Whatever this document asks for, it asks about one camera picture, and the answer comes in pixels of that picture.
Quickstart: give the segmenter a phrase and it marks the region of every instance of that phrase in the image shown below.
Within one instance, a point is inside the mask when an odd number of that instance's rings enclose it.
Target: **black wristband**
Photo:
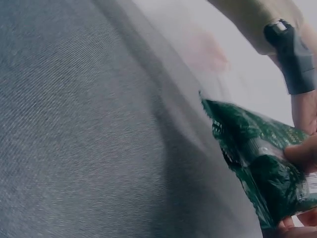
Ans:
[[[276,49],[289,94],[297,95],[315,90],[317,75],[314,57],[295,28],[286,21],[279,20],[267,25],[264,35]]]

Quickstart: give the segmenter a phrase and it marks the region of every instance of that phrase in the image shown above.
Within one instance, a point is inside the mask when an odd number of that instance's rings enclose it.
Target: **finger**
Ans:
[[[287,160],[294,164],[303,163],[304,160],[312,159],[310,149],[306,144],[293,145],[285,148],[284,155]]]
[[[307,173],[317,172],[317,135],[310,136],[301,145],[285,148],[285,158]]]
[[[285,227],[285,224],[283,221],[281,221],[278,225],[277,225],[277,229],[279,230],[279,232],[284,233],[287,232],[287,228]]]
[[[283,219],[283,223],[284,223],[285,228],[288,229],[288,230],[290,228],[295,227],[292,217],[287,217],[287,218]]]
[[[308,119],[301,119],[301,121],[295,123],[294,125],[296,128],[304,131],[308,135],[312,135],[317,130],[317,120],[315,115],[310,115]]]

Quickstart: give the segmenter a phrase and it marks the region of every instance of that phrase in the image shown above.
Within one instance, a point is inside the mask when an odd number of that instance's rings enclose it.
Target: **green snack bag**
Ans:
[[[234,104],[202,99],[223,156],[242,183],[262,228],[317,207],[317,175],[305,174],[283,157],[303,132]]]

